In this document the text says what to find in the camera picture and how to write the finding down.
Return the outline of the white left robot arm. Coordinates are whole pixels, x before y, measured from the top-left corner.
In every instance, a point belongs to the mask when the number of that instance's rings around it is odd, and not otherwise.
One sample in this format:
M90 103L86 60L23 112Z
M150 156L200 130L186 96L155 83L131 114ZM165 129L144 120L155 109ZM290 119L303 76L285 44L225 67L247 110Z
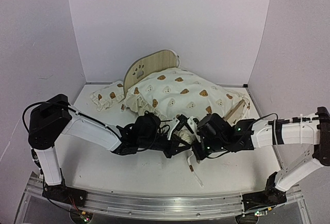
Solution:
M64 94L30 104L22 113L22 121L32 157L43 175L42 196L71 205L83 206L87 192L67 186L57 156L59 140L90 142L119 156L155 150L172 158L191 148L191 142L176 134L180 120L162 121L147 111L134 123L110 125L76 109Z

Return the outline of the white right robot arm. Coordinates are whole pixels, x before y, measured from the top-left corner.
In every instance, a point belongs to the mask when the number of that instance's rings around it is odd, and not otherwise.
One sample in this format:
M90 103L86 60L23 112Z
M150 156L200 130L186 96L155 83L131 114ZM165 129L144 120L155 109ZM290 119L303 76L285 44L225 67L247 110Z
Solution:
M212 153L221 156L229 152L255 150L268 146L293 144L312 145L288 167L271 174L262 191L244 194L244 210L264 210L286 203L286 192L309 174L329 166L329 112L318 107L308 116L291 119L244 119L231 126L217 114L203 118L196 128L198 140L192 151L198 161L210 158Z

